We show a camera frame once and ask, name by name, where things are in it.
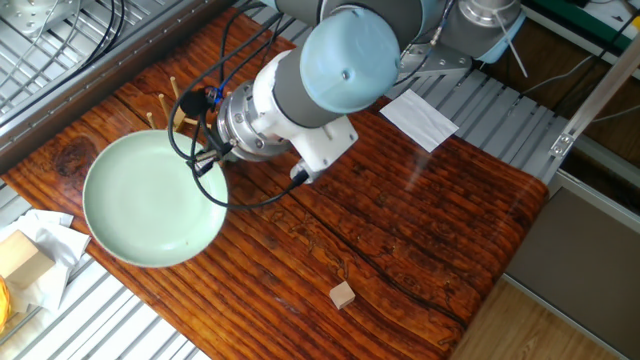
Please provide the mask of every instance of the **small wooden block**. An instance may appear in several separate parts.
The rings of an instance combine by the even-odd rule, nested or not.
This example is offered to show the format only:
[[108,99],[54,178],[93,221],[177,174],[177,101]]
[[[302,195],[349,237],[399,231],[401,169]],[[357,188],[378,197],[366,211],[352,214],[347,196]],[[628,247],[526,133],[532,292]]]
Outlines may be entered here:
[[0,242],[0,276],[16,287],[28,287],[53,265],[20,231]]
[[342,310],[356,299],[356,294],[346,281],[331,289],[329,296],[331,296],[331,300],[333,300],[338,310]]

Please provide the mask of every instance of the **wooden floor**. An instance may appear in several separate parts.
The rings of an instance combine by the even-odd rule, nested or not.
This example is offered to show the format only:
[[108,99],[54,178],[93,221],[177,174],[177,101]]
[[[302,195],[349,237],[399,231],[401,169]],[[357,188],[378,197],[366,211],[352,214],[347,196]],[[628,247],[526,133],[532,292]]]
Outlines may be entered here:
[[617,357],[501,280],[452,359],[613,360]]

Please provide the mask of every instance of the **white paper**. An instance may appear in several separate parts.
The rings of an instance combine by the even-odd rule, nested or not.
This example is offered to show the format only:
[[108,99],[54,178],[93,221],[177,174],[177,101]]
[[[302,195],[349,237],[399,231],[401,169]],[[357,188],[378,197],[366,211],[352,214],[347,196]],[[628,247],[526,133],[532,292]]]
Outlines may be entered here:
[[411,89],[380,110],[389,121],[428,152],[458,131],[458,127]]
[[27,305],[42,306],[55,311],[67,285],[69,274],[80,261],[90,237],[68,229],[73,216],[52,211],[30,210],[13,224],[0,230],[0,242],[16,230],[31,239],[43,254],[55,261],[55,265],[26,289],[16,289],[7,284],[12,297],[12,307],[20,312]]

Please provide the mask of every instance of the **green panel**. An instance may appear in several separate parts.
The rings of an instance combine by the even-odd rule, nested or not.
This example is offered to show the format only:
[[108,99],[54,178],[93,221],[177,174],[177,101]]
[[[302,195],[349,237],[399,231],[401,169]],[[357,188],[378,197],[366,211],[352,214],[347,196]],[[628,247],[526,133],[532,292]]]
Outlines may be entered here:
[[[530,5],[534,3],[539,7],[552,12],[558,17],[561,17],[564,21],[571,23],[574,26],[579,27],[585,33],[588,33],[591,37],[600,39],[604,42],[609,42],[616,35],[617,31],[603,23],[602,21],[589,15],[574,4],[570,4],[563,0],[527,0],[523,1],[523,4]],[[629,46],[631,40],[626,36],[621,36],[616,42],[615,46],[619,50],[624,50]]]

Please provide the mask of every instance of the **wooden tabletop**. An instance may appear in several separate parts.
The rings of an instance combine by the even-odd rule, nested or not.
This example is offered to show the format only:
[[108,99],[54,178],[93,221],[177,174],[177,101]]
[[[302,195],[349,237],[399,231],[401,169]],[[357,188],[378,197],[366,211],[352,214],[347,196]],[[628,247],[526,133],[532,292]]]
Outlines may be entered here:
[[[111,142],[148,129],[147,112],[166,124],[157,94],[174,99],[170,76],[186,87],[218,60],[234,11],[2,179],[36,208],[75,215],[73,227],[88,233],[82,188],[92,162]],[[241,17],[229,49],[258,28]],[[279,39],[271,55],[292,47]],[[260,60],[230,88],[252,79]],[[213,77],[207,81],[217,85]],[[350,116],[360,140],[319,181],[271,206],[229,212],[221,234],[191,261],[141,269],[95,242],[87,251],[212,358],[445,359],[527,234],[547,189],[456,137],[425,152],[378,114],[381,104]],[[278,194],[297,161],[289,153],[228,166],[231,200],[255,203]],[[344,280],[357,296],[338,311],[329,291]]]

